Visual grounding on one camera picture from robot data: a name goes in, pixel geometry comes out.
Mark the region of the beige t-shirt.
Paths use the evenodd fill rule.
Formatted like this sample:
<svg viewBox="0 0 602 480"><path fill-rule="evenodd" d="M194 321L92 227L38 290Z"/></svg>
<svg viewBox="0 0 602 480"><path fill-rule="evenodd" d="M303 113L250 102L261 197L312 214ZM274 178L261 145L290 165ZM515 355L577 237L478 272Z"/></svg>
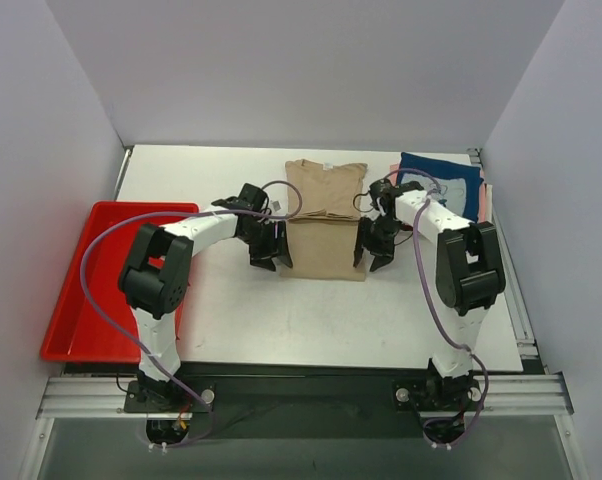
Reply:
<svg viewBox="0 0 602 480"><path fill-rule="evenodd" d="M365 163L336 165L307 159L288 161L286 179L300 191L288 191L291 212L287 235L293 268L283 268L283 278L362 282L365 264L353 267L353 252L361 213L355 198L363 189Z"/></svg>

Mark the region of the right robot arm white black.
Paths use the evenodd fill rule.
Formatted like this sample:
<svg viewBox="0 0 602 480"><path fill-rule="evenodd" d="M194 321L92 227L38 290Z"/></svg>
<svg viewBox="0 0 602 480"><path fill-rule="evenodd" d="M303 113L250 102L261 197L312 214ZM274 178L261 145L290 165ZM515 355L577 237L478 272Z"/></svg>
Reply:
<svg viewBox="0 0 602 480"><path fill-rule="evenodd" d="M484 318L506 286L495 226L463 218L438 202L418 182L394 185L373 182L368 194L375 218L358 221L353 263L370 254L370 269L390 264L395 238L411 227L417 273L426 306L442 338L424 383L429 404L446 408L461 399L480 397L472 370L478 365L475 346Z"/></svg>

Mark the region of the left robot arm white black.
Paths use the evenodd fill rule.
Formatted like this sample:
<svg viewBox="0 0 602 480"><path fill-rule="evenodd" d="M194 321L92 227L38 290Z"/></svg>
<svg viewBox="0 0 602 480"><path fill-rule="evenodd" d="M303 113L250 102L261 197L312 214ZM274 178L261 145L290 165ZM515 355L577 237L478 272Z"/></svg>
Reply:
<svg viewBox="0 0 602 480"><path fill-rule="evenodd" d="M183 387L176 379L176 312L189 285L192 259L228 239L248 247L249 264L274 272L290 268L285 216L276 216L264 187L249 183L236 196L218 199L203 211L173 223L140 226L118 287L137 325L141 360L137 381L151 404L163 412L176 409Z"/></svg>

